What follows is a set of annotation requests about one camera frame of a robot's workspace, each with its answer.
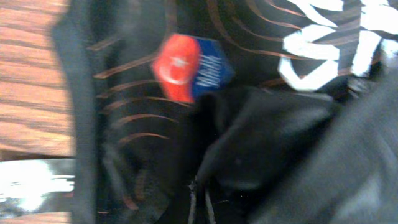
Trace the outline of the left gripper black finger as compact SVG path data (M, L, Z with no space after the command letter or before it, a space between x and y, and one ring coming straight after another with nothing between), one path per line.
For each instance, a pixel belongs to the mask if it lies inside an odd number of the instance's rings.
M289 175L339 106L316 95L223 90L203 95L176 132L175 223L246 223Z

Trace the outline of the black printed cycling jersey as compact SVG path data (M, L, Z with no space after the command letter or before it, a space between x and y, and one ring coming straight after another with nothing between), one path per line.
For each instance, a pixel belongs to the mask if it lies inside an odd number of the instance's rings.
M396 1L72 1L52 36L75 117L73 223L175 223L177 129L223 90L339 106L246 223L397 222Z

